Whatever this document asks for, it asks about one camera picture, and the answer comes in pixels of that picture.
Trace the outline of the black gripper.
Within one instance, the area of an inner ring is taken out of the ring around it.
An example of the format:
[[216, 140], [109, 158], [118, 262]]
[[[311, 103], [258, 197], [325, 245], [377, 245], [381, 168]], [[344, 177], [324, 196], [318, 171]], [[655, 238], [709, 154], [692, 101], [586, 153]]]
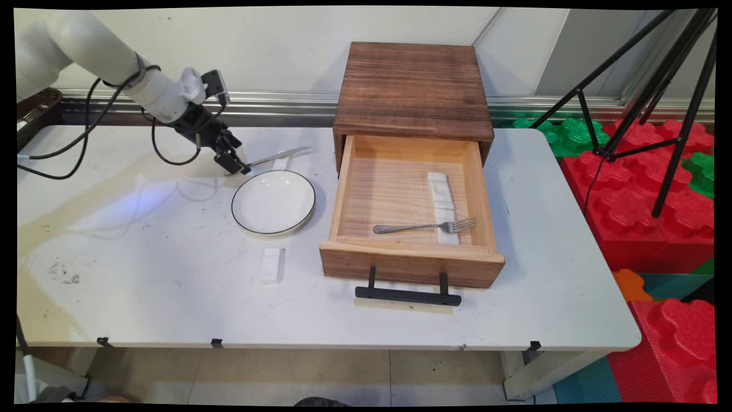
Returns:
[[241, 141], [228, 130], [228, 126], [219, 118], [226, 104], [213, 114], [204, 105], [195, 105], [192, 102], [186, 107], [186, 111], [178, 120], [170, 123], [170, 127], [177, 133], [191, 141], [200, 144], [218, 144], [214, 151], [214, 161], [227, 171], [228, 175], [246, 175], [251, 167], [246, 165], [236, 153], [240, 148]]

